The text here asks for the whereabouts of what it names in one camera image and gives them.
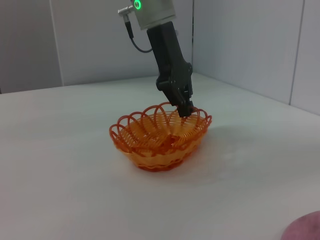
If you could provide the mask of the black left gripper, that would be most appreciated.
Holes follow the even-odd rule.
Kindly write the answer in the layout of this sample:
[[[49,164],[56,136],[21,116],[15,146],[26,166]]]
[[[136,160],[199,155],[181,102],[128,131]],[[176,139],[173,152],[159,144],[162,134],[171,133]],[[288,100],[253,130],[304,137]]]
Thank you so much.
[[[184,59],[173,22],[148,29],[147,36],[159,71],[157,89],[177,108],[181,118],[189,117],[194,109],[191,101],[193,70]]]

